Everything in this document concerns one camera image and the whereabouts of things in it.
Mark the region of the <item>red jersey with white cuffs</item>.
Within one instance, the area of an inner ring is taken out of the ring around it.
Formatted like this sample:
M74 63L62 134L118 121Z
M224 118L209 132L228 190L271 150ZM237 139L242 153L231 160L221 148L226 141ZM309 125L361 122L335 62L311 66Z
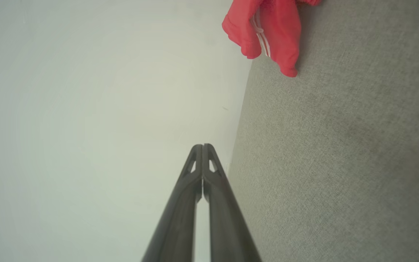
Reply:
M301 5L322 0L233 0L222 22L228 38L248 59L271 58L283 75L294 78L300 51Z

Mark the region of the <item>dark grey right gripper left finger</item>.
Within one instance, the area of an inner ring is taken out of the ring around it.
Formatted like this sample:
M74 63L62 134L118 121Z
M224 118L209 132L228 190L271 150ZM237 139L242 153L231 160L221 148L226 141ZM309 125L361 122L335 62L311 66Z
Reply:
M203 145L191 148L141 262L193 262Z

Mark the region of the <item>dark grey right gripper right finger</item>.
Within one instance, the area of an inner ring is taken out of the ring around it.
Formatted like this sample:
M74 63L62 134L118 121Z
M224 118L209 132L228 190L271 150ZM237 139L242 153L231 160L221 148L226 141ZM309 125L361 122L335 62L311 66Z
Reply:
M209 204L211 262L262 262L211 144L203 145L203 193Z

